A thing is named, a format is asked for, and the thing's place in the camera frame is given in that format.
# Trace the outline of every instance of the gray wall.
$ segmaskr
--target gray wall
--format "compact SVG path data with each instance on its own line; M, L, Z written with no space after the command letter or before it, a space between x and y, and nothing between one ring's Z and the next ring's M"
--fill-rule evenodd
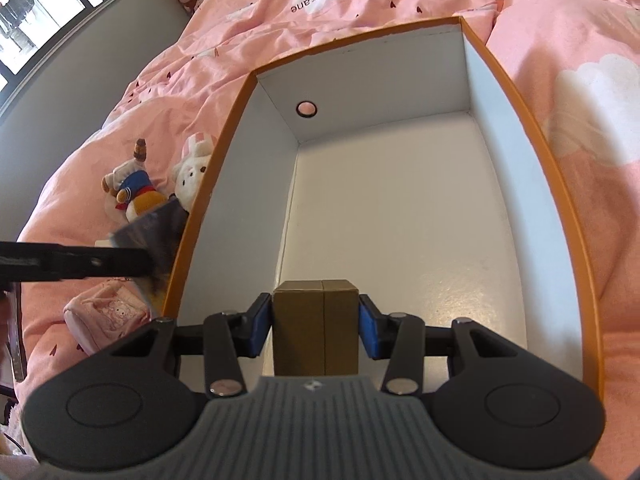
M187 21L177 0L117 0L38 70L0 117L0 240L17 237L49 177Z

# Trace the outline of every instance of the teddy bear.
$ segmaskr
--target teddy bear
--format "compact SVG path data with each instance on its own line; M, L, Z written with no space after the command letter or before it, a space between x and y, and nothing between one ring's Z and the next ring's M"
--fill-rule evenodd
M145 139L138 139L133 158L102 178L102 190L115 197L115 208L123 211L129 222L166 202L165 196L151 183L145 170L145 161L146 142Z
M182 159L172 170L175 196L186 212L191 212L215 145L216 140L211 136L193 134L184 143Z

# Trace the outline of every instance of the stuffed bunny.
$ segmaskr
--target stuffed bunny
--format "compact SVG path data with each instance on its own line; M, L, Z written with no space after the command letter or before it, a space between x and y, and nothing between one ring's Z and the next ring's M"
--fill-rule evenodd
M189 213L214 147L214 139L210 136L202 133L192 135L184 144L182 160L172 170L175 195L182 208Z

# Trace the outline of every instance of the black round pad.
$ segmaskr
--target black round pad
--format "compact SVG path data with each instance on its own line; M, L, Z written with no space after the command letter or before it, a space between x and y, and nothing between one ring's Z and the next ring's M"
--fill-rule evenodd
M486 396L486 408L493 417L515 428L536 428L548 424L560 412L556 396L532 384L507 384Z
M591 389L531 354L474 361L434 393L431 408L453 444L510 469L551 469L584 458L604 429Z
M146 359L91 358L37 389L22 424L36 454L67 470L148 462L178 444L197 418L191 391Z
M108 428L126 423L142 409L142 397L121 384L94 384L69 399L66 410L82 426Z

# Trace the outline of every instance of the gray ribbed plate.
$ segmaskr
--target gray ribbed plate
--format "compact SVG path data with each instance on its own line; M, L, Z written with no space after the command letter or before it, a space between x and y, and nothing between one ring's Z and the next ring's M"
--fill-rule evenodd
M209 402L193 431L147 464L95 475L45 464L27 478L604 480L587 460L543 472L487 465L444 439L418 399L363 377L261 378L244 397Z

